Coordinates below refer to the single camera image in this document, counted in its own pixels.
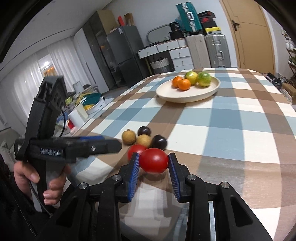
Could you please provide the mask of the person's left hand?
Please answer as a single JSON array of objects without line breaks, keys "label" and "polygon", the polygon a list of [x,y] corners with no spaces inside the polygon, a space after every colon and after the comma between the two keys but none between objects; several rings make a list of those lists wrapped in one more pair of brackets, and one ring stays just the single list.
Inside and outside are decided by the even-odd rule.
[{"label": "person's left hand", "polygon": [[[43,194],[44,203],[46,205],[55,205],[60,201],[63,193],[63,188],[66,183],[66,176],[70,173],[71,168],[67,165],[63,168],[60,176],[56,179],[53,179],[49,183],[49,189],[46,190]],[[29,181],[32,181],[33,183],[38,183],[40,180],[39,174],[37,173],[35,168],[29,163],[17,161],[14,164],[14,177],[18,188],[32,199]]]}]

